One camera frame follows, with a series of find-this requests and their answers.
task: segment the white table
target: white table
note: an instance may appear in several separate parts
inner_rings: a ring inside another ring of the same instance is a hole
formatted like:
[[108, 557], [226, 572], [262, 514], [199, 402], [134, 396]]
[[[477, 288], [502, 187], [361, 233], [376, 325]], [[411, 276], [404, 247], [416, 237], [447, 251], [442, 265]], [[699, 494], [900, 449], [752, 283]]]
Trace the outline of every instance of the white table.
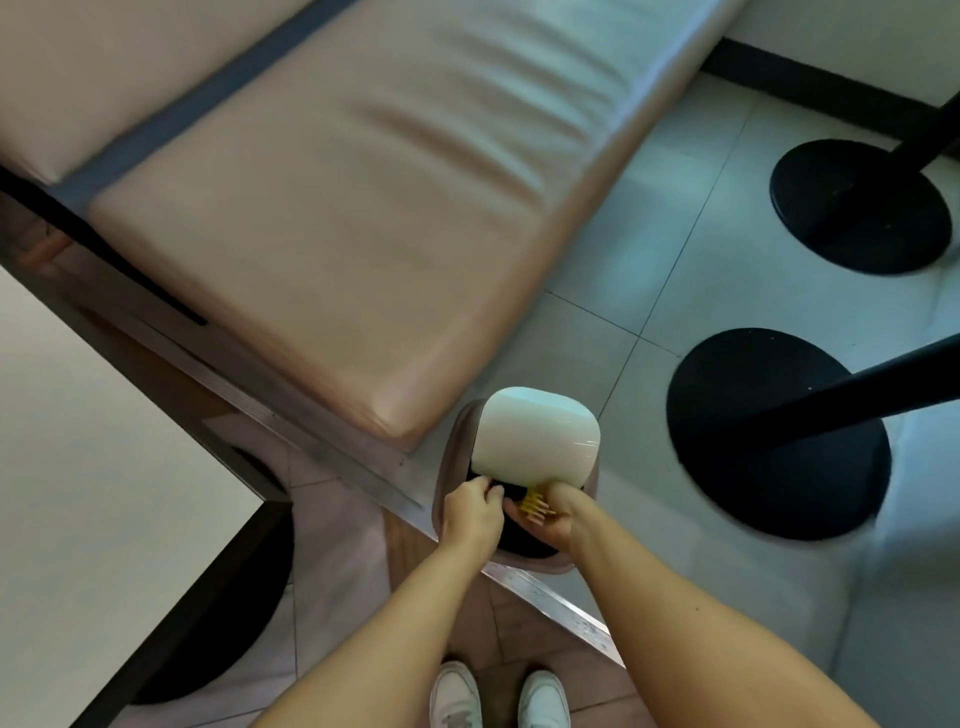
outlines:
[[2, 728], [109, 723], [288, 507], [48, 303], [0, 268]]

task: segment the person's left arm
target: person's left arm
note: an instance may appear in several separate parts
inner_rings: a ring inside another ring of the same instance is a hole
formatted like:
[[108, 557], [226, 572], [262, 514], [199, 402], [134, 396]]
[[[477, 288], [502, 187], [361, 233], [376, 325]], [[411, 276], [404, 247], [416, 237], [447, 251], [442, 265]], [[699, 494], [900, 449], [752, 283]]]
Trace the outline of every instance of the person's left arm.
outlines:
[[440, 545], [390, 600], [253, 728], [415, 724], [460, 604], [500, 539], [503, 488], [478, 477], [444, 502]]

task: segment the beige cushion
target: beige cushion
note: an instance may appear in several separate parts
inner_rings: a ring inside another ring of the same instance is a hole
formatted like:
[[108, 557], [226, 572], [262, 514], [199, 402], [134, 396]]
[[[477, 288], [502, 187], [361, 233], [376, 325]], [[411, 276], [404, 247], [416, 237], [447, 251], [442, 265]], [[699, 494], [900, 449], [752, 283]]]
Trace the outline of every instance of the beige cushion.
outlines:
[[0, 163], [61, 180], [306, 0], [6, 0]]
[[740, 0], [360, 0], [94, 226], [402, 445], [510, 333]]

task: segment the white shoe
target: white shoe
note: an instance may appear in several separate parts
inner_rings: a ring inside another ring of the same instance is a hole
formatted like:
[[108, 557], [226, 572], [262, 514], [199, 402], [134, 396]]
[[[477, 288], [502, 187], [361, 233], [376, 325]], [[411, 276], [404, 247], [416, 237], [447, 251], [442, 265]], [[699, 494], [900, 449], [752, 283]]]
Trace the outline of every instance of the white shoe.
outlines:
[[564, 686], [552, 672], [538, 670], [523, 683], [519, 728], [570, 728], [570, 709]]
[[430, 693], [430, 728], [483, 728], [480, 691], [463, 663], [441, 665]]

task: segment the seat backrest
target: seat backrest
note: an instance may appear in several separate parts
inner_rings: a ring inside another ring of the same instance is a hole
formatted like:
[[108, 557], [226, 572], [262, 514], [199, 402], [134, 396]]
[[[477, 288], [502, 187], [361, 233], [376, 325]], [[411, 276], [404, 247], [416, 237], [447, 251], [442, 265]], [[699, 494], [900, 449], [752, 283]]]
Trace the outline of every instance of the seat backrest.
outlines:
[[0, 164], [59, 182], [307, 0], [6, 0]]

